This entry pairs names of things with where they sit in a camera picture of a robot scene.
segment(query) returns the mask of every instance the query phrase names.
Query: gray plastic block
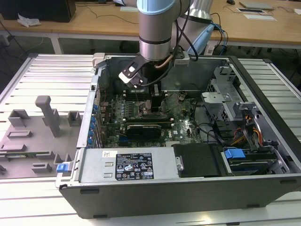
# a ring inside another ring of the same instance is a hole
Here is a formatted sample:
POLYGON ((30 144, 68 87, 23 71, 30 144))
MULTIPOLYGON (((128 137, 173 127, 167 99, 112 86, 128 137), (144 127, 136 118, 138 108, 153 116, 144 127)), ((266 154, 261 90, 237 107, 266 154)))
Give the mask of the gray plastic block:
POLYGON ((62 163, 62 162, 63 162, 63 160, 61 159, 60 155, 59 155, 59 154, 56 154, 56 155, 55 155, 55 160, 53 161, 53 164, 54 164, 54 165, 58 165, 58 164, 60 164, 60 163, 62 163))
POLYGON ((0 174, 4 175, 6 168, 0 165, 0 174))
POLYGON ((25 127, 23 119, 29 119, 25 110, 13 110, 8 117, 8 120, 14 127, 25 127))
POLYGON ((32 136, 32 133, 30 132, 30 130, 13 131, 13 132, 9 132, 9 134, 7 135, 7 137, 9 139, 27 138, 27 137, 31 137, 31 136, 32 136))
POLYGON ((32 164, 32 171, 35 173, 50 173, 52 171, 51 166, 49 163, 44 162, 44 163, 33 163, 32 164))
POLYGON ((23 123, 25 124, 25 129, 14 128, 10 125, 5 136, 0 141, 0 148, 3 145, 25 144, 26 150, 23 152, 24 155, 27 153, 36 153, 36 156, 27 158, 10 158, 10 156, 8 156, 7 158, 4 156, 5 152, 0 152, 0 155, 2 155, 2 157, 0 157, 0 165, 6 168, 7 172, 9 172, 4 175, 0 174, 0 180, 13 178, 55 177, 56 165, 54 165, 54 158, 56 154, 59 154, 63 161, 67 154, 69 154, 71 159, 74 160, 80 127, 70 127, 67 115, 60 116, 61 136, 59 138, 54 138, 50 128, 45 126, 42 117, 43 116, 30 116, 30 119, 24 119, 23 123), (21 130, 30 130, 32 136, 14 139, 9 139, 7 137, 10 132, 18 132, 21 130), (31 168, 32 164, 36 162, 49 163, 52 167, 51 173, 34 173, 31 168))
POLYGON ((9 158, 5 155, 0 155, 0 161, 9 161, 9 158))
POLYGON ((26 150, 26 145, 3 145, 0 148, 1 152, 24 152, 26 150))
POLYGON ((77 111, 68 112, 67 116, 69 126, 81 126, 80 114, 77 111))
MULTIPOLYGON (((52 109, 52 113, 55 117, 55 121, 57 121, 57 123, 60 124, 60 115, 58 114, 58 111, 56 109, 52 109)), ((45 117, 43 117, 42 120, 45 123, 45 126, 49 126, 45 117)))
POLYGON ((71 159, 71 157, 70 157, 69 154, 66 154, 65 161, 72 161, 72 159, 71 159))
POLYGON ((52 109, 50 107, 50 96, 38 96, 36 99, 36 106, 39 107, 47 121, 47 124, 50 127, 50 130, 54 137, 60 137, 61 129, 59 127, 59 123, 55 120, 55 116, 53 115, 52 109))
POLYGON ((53 153, 53 151, 48 152, 48 154, 37 154, 36 155, 38 159, 55 159, 55 154, 53 153))

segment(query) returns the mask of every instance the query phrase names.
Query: gray post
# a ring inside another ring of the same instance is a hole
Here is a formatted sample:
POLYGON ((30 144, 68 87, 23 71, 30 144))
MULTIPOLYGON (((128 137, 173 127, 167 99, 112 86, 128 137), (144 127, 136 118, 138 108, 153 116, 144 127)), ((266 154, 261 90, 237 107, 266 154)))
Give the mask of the gray post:
POLYGON ((60 137, 61 129, 59 127, 58 121, 55 120, 55 116, 53 115, 52 109, 50 107, 50 101, 50 96, 38 96, 36 99, 36 106, 42 110, 53 136, 60 137))

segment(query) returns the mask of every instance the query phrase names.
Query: metal slotted platform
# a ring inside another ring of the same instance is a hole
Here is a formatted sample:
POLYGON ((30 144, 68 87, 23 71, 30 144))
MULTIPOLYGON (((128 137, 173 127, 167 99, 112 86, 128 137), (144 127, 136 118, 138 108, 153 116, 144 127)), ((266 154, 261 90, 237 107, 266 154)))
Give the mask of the metal slotted platform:
POLYGON ((92 55, 44 55, 28 58, 0 95, 0 138, 10 126, 14 109, 29 116, 42 115, 35 105, 39 95, 51 97, 51 107, 60 115, 84 113, 92 76, 92 55))
MULTIPOLYGON (((7 118, 11 108, 25 108, 30 116, 41 115, 34 105, 38 95, 50 95, 52 107, 57 108, 61 115, 71 109, 83 113, 88 84, 94 75, 91 62, 92 56, 82 55, 39 55, 36 59, 27 59, 0 95, 0 135, 9 126, 7 118)), ((299 96, 293 95, 299 93, 272 64, 252 59, 241 59, 241 62, 267 97, 274 98, 271 102, 276 107, 300 104, 299 96), (281 94, 267 80, 280 87, 281 94)), ((301 111, 279 110, 289 125, 300 125, 297 122, 300 122, 301 111)), ((0 225, 35 226, 58 222, 81 226, 238 225, 235 222, 240 222, 241 226, 301 225, 301 192, 288 193, 265 208, 85 220, 77 216, 54 182, 55 178, 24 178, 14 183, 0 180, 0 225)))
MULTIPOLYGON (((301 141, 301 94, 272 64, 262 59, 239 59, 295 136, 301 141)), ((244 95, 253 101, 245 87, 244 95)))

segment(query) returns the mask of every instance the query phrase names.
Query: power supply label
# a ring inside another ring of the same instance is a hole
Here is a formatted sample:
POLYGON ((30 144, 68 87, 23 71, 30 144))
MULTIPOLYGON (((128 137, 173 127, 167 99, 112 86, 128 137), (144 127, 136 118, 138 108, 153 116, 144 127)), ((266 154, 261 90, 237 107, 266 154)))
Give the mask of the power supply label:
POLYGON ((151 153, 117 154, 116 180, 154 179, 151 153))

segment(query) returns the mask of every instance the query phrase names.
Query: orange wire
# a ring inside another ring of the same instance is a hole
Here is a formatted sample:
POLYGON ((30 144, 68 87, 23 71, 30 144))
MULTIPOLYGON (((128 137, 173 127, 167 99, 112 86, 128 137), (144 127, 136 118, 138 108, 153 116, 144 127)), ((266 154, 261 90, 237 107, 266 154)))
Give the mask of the orange wire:
POLYGON ((253 131, 257 134, 259 144, 262 146, 262 134, 261 134, 261 132, 259 132, 259 131, 258 131, 257 129, 255 129, 255 128, 253 128, 253 131))
POLYGON ((235 130, 234 132, 234 139, 236 138, 236 133, 240 130, 241 128, 238 128, 237 130, 235 130))

